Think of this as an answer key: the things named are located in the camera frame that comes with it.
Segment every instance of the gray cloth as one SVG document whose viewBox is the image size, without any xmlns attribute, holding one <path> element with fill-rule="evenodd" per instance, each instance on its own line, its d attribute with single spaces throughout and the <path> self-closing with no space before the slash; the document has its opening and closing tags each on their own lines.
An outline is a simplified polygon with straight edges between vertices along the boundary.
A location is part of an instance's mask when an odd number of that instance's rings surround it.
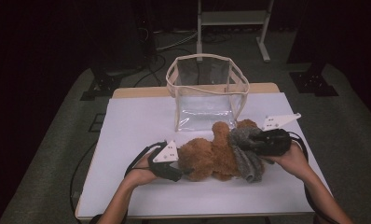
<svg viewBox="0 0 371 224">
<path fill-rule="evenodd" d="M 259 128 L 232 129 L 229 133 L 229 144 L 234 150 L 241 177 L 249 183 L 262 180 L 264 164 L 252 150 L 242 150 L 246 147 L 253 148 L 255 142 L 249 137 L 261 133 Z"/>
</svg>

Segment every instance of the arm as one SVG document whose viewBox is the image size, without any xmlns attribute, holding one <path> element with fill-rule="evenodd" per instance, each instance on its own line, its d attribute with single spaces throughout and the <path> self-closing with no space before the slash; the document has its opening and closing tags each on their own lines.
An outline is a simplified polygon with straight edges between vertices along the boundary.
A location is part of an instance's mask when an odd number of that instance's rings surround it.
<svg viewBox="0 0 371 224">
<path fill-rule="evenodd" d="M 326 215 L 340 224 L 352 223 L 350 218 L 337 204 L 322 180 L 309 166 L 301 148 L 297 143 L 291 145 L 284 155 L 280 157 L 264 157 L 265 159 L 277 162 L 285 171 L 302 180 L 309 190 L 310 196 L 316 206 Z"/>
<path fill-rule="evenodd" d="M 142 157 L 135 165 L 135 168 L 141 169 L 131 170 L 121 181 L 111 202 L 99 219 L 99 224 L 121 223 L 130 204 L 133 190 L 157 178 L 151 171 L 143 169 L 148 167 L 148 156 L 149 154 Z"/>
</svg>

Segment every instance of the floor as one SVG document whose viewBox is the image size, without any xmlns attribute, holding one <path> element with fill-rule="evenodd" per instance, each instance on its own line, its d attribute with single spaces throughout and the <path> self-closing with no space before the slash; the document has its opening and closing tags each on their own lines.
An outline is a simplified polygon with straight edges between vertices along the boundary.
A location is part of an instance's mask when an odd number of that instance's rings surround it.
<svg viewBox="0 0 371 224">
<path fill-rule="evenodd" d="M 316 97 L 298 93 L 290 72 L 305 71 L 309 64 L 287 64 L 295 32 L 268 32 L 266 45 L 271 58 L 264 63 L 255 44 L 258 32 L 212 35 L 205 38 L 204 52 L 231 58 L 250 82 L 274 82 L 285 92 L 308 139 L 316 161 L 338 203 L 355 223 L 371 224 L 371 113 L 349 81 L 335 67 L 323 70 L 325 80 L 339 96 Z M 156 34 L 159 48 L 184 39 L 189 34 Z M 165 75 L 175 57 L 195 53 L 195 42 L 160 52 L 151 63 L 156 77 L 144 71 L 124 77 L 120 87 L 165 85 Z M 16 194 L 0 223 L 77 223 L 73 215 L 78 196 L 93 155 L 93 143 L 99 138 L 99 122 L 109 96 L 80 100 L 93 83 L 90 69 L 79 79 L 62 103 L 40 148 L 34 156 Z M 311 223 L 305 216 L 271 217 L 276 223 Z M 141 223 L 141 220 L 129 220 Z M 265 223 L 262 217 L 167 219 L 150 223 Z"/>
</svg>

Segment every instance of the brown teddy bear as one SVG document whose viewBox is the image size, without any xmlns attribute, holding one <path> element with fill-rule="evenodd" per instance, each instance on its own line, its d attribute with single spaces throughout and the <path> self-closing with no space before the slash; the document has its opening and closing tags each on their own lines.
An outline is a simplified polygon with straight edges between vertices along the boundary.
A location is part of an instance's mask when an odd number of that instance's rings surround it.
<svg viewBox="0 0 371 224">
<path fill-rule="evenodd" d="M 237 128 L 244 127 L 256 127 L 256 124 L 249 119 L 238 122 Z M 212 126 L 212 131 L 214 135 L 212 142 L 204 138 L 195 138 L 178 150 L 179 168 L 193 169 L 188 175 L 192 181 L 200 181 L 210 175 L 222 181 L 240 176 L 236 155 L 229 144 L 228 125 L 222 121 L 216 122 Z"/>
</svg>

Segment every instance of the table leg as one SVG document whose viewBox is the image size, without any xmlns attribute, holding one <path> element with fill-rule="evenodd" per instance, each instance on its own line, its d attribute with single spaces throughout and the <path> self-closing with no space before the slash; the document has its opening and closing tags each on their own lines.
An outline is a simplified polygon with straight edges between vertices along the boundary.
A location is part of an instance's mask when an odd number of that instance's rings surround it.
<svg viewBox="0 0 371 224">
<path fill-rule="evenodd" d="M 201 0 L 198 0 L 198 41 L 197 53 L 202 53 L 202 5 Z"/>
<path fill-rule="evenodd" d="M 270 15 L 271 15 L 272 8 L 273 8 L 273 2 L 274 2 L 274 0 L 269 1 L 267 14 L 266 14 L 266 17 L 265 17 L 265 20 L 264 20 L 264 24 L 262 26 L 261 36 L 256 38 L 258 47 L 261 51 L 264 62 L 266 62 L 266 63 L 270 62 L 270 58 L 269 58 L 269 55 L 268 55 L 267 48 L 265 47 L 264 41 L 265 41 L 265 35 L 267 34 L 269 19 L 270 19 Z"/>
</svg>

